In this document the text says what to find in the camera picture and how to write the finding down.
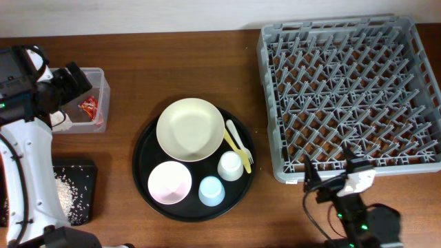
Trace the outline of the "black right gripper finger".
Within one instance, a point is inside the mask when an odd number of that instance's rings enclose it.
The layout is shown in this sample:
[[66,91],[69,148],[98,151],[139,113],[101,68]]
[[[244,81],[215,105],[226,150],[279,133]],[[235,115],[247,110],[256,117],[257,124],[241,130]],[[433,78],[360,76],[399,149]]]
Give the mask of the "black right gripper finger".
[[318,175],[318,172],[314,168],[311,159],[307,156],[305,159],[305,175],[304,175],[303,191],[308,192],[317,185],[320,185],[321,183],[322,180]]
[[365,159],[356,156],[346,145],[342,145],[342,151],[347,162],[347,169],[356,169],[365,166]]

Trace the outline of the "red snack wrapper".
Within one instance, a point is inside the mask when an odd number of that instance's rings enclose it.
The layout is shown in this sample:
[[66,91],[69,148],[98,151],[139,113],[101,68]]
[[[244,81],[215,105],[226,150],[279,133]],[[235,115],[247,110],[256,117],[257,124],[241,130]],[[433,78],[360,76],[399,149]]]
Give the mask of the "red snack wrapper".
[[98,100],[94,96],[87,97],[79,104],[79,107],[87,114],[89,119],[93,121],[98,112]]

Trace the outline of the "beige large bowl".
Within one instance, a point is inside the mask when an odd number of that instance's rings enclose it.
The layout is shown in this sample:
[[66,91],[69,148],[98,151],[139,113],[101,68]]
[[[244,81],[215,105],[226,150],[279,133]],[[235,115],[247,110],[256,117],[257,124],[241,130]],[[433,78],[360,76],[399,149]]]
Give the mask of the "beige large bowl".
[[173,102],[163,110],[156,125],[156,138],[162,150],[183,162],[211,156],[223,142],[224,134],[220,110],[198,98]]

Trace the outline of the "pink small bowl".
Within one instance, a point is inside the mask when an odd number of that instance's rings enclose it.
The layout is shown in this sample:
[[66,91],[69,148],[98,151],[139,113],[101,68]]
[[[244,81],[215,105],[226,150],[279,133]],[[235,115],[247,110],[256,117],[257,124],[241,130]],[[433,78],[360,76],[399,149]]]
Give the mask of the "pink small bowl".
[[147,189],[151,197],[163,205],[181,202],[192,188],[192,175],[182,163],[166,161],[157,165],[149,175]]

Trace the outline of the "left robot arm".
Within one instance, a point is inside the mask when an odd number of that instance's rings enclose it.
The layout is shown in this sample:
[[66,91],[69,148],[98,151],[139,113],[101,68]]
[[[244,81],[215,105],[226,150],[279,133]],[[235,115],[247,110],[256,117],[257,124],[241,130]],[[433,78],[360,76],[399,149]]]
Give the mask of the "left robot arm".
[[74,62],[50,69],[37,45],[1,50],[1,159],[9,247],[100,247],[63,213],[52,166],[51,117],[93,88]]

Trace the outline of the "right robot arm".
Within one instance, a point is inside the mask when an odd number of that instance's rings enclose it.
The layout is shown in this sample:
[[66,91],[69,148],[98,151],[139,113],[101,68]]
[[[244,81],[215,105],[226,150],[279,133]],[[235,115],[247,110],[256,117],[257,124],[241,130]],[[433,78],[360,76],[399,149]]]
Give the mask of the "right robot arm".
[[[310,158],[305,159],[302,208],[311,223],[326,238],[325,247],[402,247],[401,214],[396,209],[374,203],[365,205],[361,193],[374,182],[376,170],[364,157],[342,147],[347,166],[341,174],[322,180]],[[307,197],[316,193],[318,204],[331,202],[345,235],[331,238],[307,209]]]

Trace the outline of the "grey dishwasher rack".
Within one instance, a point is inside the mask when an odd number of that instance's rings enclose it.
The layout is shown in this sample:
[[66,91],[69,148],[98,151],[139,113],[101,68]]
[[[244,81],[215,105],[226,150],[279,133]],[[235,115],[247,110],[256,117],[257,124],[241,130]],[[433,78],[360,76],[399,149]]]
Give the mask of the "grey dishwasher rack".
[[409,17],[264,26],[257,45],[275,179],[346,166],[343,150],[380,176],[440,170],[440,88]]

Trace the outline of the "clear plastic bin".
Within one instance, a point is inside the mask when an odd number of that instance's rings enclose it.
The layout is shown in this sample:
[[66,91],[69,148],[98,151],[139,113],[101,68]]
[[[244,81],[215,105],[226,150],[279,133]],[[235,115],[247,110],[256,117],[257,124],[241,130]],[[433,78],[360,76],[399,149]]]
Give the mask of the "clear plastic bin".
[[[54,134],[100,133],[106,130],[111,89],[101,68],[81,68],[92,89],[64,105],[66,120],[52,128]],[[93,97],[97,102],[96,114],[91,119],[80,105]]]

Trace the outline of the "yellow plastic spoon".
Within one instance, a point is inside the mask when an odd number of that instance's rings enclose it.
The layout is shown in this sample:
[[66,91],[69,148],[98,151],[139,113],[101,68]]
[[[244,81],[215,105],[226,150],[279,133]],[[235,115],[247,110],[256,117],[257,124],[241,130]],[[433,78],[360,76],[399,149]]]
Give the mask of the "yellow plastic spoon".
[[247,154],[243,150],[237,148],[237,146],[233,142],[233,139],[229,135],[229,132],[227,131],[226,128],[224,129],[224,139],[227,141],[227,143],[233,149],[233,151],[236,152],[240,156],[240,159],[242,160],[242,164],[243,164],[246,172],[248,174],[250,174],[252,172],[252,169],[251,169],[251,164],[249,162]]

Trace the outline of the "white plastic fork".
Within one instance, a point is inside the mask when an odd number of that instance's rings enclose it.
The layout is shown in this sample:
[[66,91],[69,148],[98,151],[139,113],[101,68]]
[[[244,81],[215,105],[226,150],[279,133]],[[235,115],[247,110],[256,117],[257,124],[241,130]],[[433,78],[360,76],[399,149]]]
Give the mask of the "white plastic fork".
[[227,129],[229,130],[229,133],[233,136],[233,138],[236,141],[236,143],[238,144],[238,146],[246,153],[249,162],[251,164],[253,164],[254,163],[254,159],[253,159],[252,153],[250,152],[249,149],[247,149],[244,146],[244,144],[242,142],[242,139],[241,139],[241,137],[238,134],[236,126],[234,125],[234,122],[231,119],[228,119],[226,121],[226,126],[227,126]]

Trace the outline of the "white cup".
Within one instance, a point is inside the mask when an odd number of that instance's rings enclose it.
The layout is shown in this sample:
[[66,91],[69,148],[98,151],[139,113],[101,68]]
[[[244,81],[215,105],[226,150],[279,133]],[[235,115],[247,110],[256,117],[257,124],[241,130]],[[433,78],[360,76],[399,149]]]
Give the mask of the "white cup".
[[240,156],[233,151],[225,152],[218,162],[218,174],[226,181],[238,180],[243,175],[243,164]]

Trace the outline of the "black rectangular tray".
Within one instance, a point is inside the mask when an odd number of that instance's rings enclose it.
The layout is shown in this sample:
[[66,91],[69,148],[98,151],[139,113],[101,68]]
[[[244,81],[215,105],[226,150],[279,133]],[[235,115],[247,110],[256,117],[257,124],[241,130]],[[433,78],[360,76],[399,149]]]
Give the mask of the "black rectangular tray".
[[52,162],[59,200],[72,226],[91,221],[97,166],[90,159],[56,158]]

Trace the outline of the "light blue cup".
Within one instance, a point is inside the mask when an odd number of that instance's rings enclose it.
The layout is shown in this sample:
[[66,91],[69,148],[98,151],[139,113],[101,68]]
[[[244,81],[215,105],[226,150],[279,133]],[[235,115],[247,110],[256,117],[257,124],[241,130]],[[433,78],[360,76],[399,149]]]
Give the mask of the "light blue cup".
[[207,176],[199,185],[198,197],[202,204],[208,207],[215,207],[224,200],[225,188],[217,177]]

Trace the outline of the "round black tray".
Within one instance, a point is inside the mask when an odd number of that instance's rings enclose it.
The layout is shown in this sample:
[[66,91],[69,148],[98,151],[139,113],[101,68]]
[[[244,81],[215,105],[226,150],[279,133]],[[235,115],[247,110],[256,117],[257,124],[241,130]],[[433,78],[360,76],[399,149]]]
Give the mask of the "round black tray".
[[225,120],[233,121],[241,141],[250,150],[254,161],[251,164],[252,172],[250,174],[244,172],[238,180],[233,182],[222,180],[225,197],[219,205],[208,207],[201,202],[198,197],[200,182],[207,176],[220,177],[217,171],[218,162],[225,152],[232,149],[224,141],[210,157],[202,161],[184,163],[192,175],[192,188],[182,201],[173,205],[164,205],[155,201],[147,188],[148,178],[157,165],[173,159],[162,150],[157,141],[156,125],[159,117],[156,116],[145,126],[138,137],[132,157],[132,176],[134,184],[144,201],[161,215],[172,220],[188,223],[211,220],[227,213],[239,204],[251,187],[257,168],[256,150],[252,137],[247,128],[233,114],[221,107],[218,110]]

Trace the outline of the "pile of rice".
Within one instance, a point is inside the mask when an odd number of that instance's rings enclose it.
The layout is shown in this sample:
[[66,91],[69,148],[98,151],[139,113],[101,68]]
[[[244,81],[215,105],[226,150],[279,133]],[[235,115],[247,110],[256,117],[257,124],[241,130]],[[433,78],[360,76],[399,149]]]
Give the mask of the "pile of rice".
[[72,226],[84,225],[90,220],[92,177],[82,166],[54,167],[57,192],[63,213]]

